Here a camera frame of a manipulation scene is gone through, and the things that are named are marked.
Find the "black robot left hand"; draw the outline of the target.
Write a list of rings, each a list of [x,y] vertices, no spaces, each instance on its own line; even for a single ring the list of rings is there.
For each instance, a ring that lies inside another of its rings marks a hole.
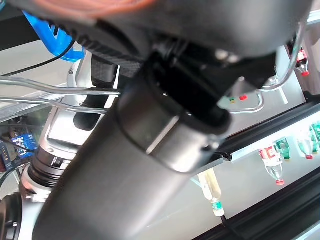
[[[203,167],[244,78],[260,89],[311,0],[12,0],[130,79],[49,195],[34,240],[131,240]]]

